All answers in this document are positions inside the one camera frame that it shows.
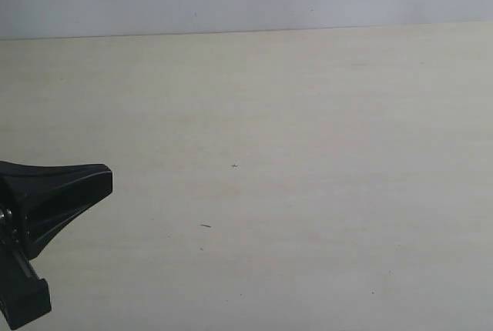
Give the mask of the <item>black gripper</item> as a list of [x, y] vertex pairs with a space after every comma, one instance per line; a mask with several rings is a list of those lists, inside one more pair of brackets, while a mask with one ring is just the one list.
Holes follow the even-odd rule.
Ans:
[[1, 162], [1, 312], [10, 330], [52, 310], [48, 283], [29, 259], [112, 188], [112, 171], [104, 164]]

